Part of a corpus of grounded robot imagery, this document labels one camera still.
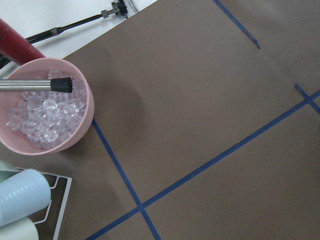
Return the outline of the black tripod rod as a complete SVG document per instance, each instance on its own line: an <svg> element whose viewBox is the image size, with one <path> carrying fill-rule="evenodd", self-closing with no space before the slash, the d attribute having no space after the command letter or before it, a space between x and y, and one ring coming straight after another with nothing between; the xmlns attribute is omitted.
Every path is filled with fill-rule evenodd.
<svg viewBox="0 0 320 240"><path fill-rule="evenodd" d="M2 0L0 18L23 38L87 20L33 43L45 57L62 59L128 18L110 12L115 4L114 0Z"/></svg>

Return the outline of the light blue cup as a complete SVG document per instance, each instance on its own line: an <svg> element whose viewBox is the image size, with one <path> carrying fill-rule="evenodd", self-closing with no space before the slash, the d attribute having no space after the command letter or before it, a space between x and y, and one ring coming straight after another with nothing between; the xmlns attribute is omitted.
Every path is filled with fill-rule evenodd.
<svg viewBox="0 0 320 240"><path fill-rule="evenodd" d="M51 188L45 176L25 169L0 183L0 225L23 219L46 208Z"/></svg>

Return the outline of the pink bowl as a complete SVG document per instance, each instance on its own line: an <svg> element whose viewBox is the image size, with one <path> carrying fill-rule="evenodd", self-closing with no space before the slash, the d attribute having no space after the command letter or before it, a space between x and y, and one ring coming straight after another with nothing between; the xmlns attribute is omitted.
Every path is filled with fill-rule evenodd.
<svg viewBox="0 0 320 240"><path fill-rule="evenodd" d="M83 73L59 58L32 60L14 70L10 80L70 77L72 92L2 91L0 142L26 156L63 151L89 130L95 111L92 90Z"/></svg>

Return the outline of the metal muddler stick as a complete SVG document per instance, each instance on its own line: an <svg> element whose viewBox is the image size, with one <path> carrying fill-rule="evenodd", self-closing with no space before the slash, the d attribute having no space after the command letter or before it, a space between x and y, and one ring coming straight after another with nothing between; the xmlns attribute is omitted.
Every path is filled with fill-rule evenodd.
<svg viewBox="0 0 320 240"><path fill-rule="evenodd" d="M53 79L1 79L0 91L72 93L73 83L70 77Z"/></svg>

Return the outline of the red bottle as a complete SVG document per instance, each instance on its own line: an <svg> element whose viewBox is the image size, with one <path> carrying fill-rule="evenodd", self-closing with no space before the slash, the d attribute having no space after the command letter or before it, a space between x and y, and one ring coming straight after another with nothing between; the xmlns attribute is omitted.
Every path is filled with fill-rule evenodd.
<svg viewBox="0 0 320 240"><path fill-rule="evenodd" d="M45 55L2 19L0 20L0 54L19 66L45 58Z"/></svg>

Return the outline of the white cup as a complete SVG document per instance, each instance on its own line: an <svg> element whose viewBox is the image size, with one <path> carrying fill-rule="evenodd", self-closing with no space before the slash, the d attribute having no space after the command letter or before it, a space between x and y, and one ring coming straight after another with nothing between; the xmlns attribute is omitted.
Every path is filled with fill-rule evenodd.
<svg viewBox="0 0 320 240"><path fill-rule="evenodd" d="M28 218L22 218L0 228L1 240L38 240L35 224Z"/></svg>

